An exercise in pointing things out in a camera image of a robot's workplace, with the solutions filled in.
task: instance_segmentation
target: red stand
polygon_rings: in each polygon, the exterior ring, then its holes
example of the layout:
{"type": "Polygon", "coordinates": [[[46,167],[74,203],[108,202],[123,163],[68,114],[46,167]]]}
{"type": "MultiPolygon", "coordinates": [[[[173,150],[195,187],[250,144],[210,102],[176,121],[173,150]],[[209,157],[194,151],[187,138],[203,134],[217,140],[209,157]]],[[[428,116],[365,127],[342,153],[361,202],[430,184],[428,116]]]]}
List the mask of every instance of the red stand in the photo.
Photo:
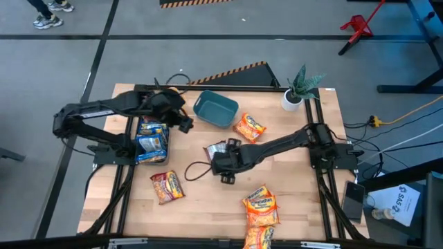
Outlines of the red stand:
{"type": "Polygon", "coordinates": [[[347,41],[346,45],[338,52],[338,55],[343,55],[345,52],[351,47],[351,45],[359,42],[360,36],[364,35],[367,37],[373,36],[371,29],[369,28],[369,22],[374,17],[375,13],[380,9],[380,7],[385,3],[386,0],[381,0],[379,5],[375,8],[374,12],[369,16],[368,20],[365,21],[365,18],[362,15],[354,15],[351,17],[351,21],[341,26],[341,30],[345,30],[347,27],[351,25],[354,29],[355,33],[351,36],[351,38],[347,41]]]}

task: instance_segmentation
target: hazard stripe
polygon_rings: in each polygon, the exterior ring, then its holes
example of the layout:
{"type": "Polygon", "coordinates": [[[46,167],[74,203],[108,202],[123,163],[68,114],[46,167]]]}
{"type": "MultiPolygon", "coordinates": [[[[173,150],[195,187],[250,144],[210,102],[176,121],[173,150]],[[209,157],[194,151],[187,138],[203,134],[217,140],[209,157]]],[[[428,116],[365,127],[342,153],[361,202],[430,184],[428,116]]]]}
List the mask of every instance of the hazard stripe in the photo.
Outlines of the hazard stripe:
{"type": "Polygon", "coordinates": [[[191,85],[193,85],[193,84],[201,84],[203,82],[207,82],[207,81],[210,81],[210,80],[215,80],[216,78],[228,76],[228,75],[231,75],[231,74],[234,74],[234,73],[238,73],[238,72],[241,72],[241,71],[245,71],[247,69],[250,69],[250,68],[253,68],[253,67],[256,67],[256,66],[261,66],[261,65],[266,65],[266,62],[265,61],[261,61],[261,62],[252,63],[252,64],[249,64],[249,65],[246,65],[246,66],[241,66],[239,68],[236,68],[236,69],[233,69],[233,70],[229,70],[229,71],[226,71],[226,72],[223,72],[223,73],[218,73],[216,75],[205,77],[205,78],[200,79],[200,80],[195,80],[195,81],[191,82],[191,85]]]}
{"type": "Polygon", "coordinates": [[[180,1],[175,3],[164,3],[160,5],[160,8],[175,8],[181,6],[194,6],[194,5],[203,5],[209,3],[223,3],[233,0],[189,0],[189,1],[180,1]]]}

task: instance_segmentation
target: jeans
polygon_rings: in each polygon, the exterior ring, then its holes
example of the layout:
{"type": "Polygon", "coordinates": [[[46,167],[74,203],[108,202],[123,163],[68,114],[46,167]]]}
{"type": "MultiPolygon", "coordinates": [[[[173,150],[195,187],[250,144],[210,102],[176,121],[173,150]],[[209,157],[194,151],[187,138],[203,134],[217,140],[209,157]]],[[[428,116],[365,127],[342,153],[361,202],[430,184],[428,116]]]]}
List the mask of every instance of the jeans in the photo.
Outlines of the jeans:
{"type": "MultiPolygon", "coordinates": [[[[62,4],[63,0],[55,0],[58,4],[62,4]]],[[[43,0],[28,0],[38,12],[42,14],[47,19],[50,19],[53,13],[49,11],[48,6],[43,2],[43,0]]]]}

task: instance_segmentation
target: wooden table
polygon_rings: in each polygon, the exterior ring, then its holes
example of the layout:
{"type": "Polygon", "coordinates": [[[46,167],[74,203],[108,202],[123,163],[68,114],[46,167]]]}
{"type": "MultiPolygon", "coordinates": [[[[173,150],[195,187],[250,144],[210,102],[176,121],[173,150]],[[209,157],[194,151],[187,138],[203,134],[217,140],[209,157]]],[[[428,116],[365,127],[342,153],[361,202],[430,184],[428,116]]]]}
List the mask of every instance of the wooden table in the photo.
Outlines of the wooden table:
{"type": "MultiPolygon", "coordinates": [[[[116,84],[113,97],[130,91],[133,84],[116,84]]],[[[334,89],[319,89],[325,122],[339,137],[345,137],[340,107],[334,89]]],[[[306,148],[293,149],[265,159],[254,169],[238,174],[234,185],[220,183],[219,176],[206,174],[194,182],[187,182],[185,168],[196,160],[207,161],[202,147],[225,140],[241,138],[232,129],[219,129],[195,116],[192,106],[200,91],[184,94],[186,111],[194,118],[194,128],[188,134],[171,130],[170,161],[162,167],[138,165],[135,170],[127,210],[125,231],[128,236],[147,237],[192,237],[242,239],[246,232],[246,211],[240,200],[262,184],[276,195],[280,209],[280,225],[276,226],[274,239],[324,240],[323,220],[315,172],[311,168],[306,148]],[[159,205],[150,176],[175,170],[186,194],[185,198],[159,205]]],[[[270,141],[293,133],[307,124],[305,106],[289,113],[280,106],[282,93],[218,92],[239,103],[235,117],[237,122],[243,112],[251,114],[260,124],[267,127],[260,142],[270,141]]],[[[122,133],[127,119],[109,116],[105,130],[122,133]]],[[[190,170],[189,177],[207,169],[207,165],[190,170]]],[[[84,202],[78,231],[84,231],[99,217],[111,196],[116,175],[115,165],[105,165],[92,178],[84,202]]],[[[340,199],[346,181],[354,176],[347,170],[335,170],[335,179],[340,199]]],[[[334,212],[328,208],[333,235],[337,237],[334,212]]],[[[112,232],[116,231],[119,207],[116,208],[112,232]]],[[[356,224],[360,233],[368,237],[364,215],[361,224],[356,224]]]]}

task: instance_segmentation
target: person's feet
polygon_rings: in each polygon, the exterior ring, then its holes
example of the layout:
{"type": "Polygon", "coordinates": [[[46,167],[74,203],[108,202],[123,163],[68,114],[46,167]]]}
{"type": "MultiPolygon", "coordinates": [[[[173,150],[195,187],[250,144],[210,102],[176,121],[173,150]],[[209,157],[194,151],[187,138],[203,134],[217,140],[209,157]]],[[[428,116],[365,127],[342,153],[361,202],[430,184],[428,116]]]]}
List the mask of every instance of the person's feet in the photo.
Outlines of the person's feet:
{"type": "Polygon", "coordinates": [[[62,4],[57,3],[56,1],[53,1],[52,3],[48,3],[48,7],[52,11],[61,11],[64,12],[71,12],[74,10],[74,6],[72,6],[68,1],[63,1],[62,4]]]}
{"type": "Polygon", "coordinates": [[[47,19],[41,15],[34,21],[34,27],[38,29],[48,29],[51,27],[58,27],[63,24],[63,20],[53,15],[50,19],[47,19]]]}

